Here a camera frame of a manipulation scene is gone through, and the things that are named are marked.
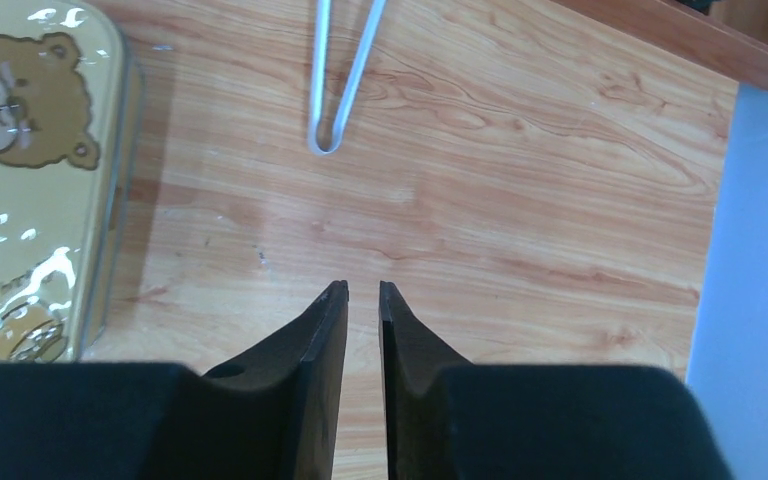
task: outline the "wooden floor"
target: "wooden floor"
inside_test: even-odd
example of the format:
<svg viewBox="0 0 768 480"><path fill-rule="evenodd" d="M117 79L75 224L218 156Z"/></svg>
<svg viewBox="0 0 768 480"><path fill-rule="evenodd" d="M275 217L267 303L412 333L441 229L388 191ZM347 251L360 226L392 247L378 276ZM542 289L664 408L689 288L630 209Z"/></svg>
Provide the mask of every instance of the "wooden floor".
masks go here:
<svg viewBox="0 0 768 480"><path fill-rule="evenodd" d="M315 1L94 3L148 103L90 360L204 371L346 279L335 478L370 479L379 280L478 362L683 374L734 82L548 0L390 0L343 147L315 157ZM335 2L332 93L368 5Z"/></svg>

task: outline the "wooden baseboard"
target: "wooden baseboard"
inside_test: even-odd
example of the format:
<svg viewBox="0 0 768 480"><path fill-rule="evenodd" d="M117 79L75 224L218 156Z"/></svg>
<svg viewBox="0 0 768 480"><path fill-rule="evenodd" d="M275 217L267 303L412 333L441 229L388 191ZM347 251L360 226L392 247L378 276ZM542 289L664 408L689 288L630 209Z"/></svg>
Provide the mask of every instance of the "wooden baseboard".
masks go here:
<svg viewBox="0 0 768 480"><path fill-rule="evenodd" d="M715 72L768 90L768 45L674 0L554 0Z"/></svg>

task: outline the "bear illustration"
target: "bear illustration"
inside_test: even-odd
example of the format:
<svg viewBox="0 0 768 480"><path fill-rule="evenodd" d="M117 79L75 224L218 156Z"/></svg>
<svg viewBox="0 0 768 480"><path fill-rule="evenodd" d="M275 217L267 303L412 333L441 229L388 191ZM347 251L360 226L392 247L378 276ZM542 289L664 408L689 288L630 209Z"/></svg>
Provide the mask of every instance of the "bear illustration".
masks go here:
<svg viewBox="0 0 768 480"><path fill-rule="evenodd" d="M39 40L0 35L0 163L98 167L99 146L87 131L90 96L76 70L80 58L66 33Z"/></svg>
<svg viewBox="0 0 768 480"><path fill-rule="evenodd" d="M50 363L66 350L63 322L39 303L14 308L0 321L0 361Z"/></svg>

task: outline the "wire hanger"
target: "wire hanger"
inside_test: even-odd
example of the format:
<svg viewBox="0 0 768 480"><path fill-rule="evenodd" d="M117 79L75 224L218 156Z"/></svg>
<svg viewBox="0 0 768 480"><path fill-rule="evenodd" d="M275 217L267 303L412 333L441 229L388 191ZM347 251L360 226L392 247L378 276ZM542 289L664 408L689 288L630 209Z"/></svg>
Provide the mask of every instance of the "wire hanger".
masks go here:
<svg viewBox="0 0 768 480"><path fill-rule="evenodd" d="M346 129L346 124L349 123L349 113L352 111L352 105L354 105L355 96L358 87L360 87L360 79L363 76L363 69L366 67L366 60L369 58L370 50L372 50L372 41L375 39L375 32L378 30L378 23L381 21L381 15L384 13L384 5L386 4L387 0L373 0L372 2L369 16L366 18L366 26L363 28L363 35L360 37L360 43L358 43L355 53L355 60L349 71L349 79L343 90L343 98L340 99L337 116L331 127L331 144L327 148L322 148L317 138L317 131L319 130L319 122L322 120L322 103L325 98L325 58L328 54L331 0L318 0L317 2L316 33L313 37L313 70L310 75L310 118L307 125L307 146L316 155L334 153L343 141L343 132Z"/></svg>

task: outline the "blue wall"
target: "blue wall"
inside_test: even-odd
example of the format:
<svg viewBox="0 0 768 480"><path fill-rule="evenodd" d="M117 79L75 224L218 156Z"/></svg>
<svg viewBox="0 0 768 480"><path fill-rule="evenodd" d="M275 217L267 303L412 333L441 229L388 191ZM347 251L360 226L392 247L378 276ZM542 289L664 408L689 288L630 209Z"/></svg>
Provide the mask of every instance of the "blue wall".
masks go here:
<svg viewBox="0 0 768 480"><path fill-rule="evenodd" d="M741 86L687 383L735 476L768 480L768 92Z"/></svg>

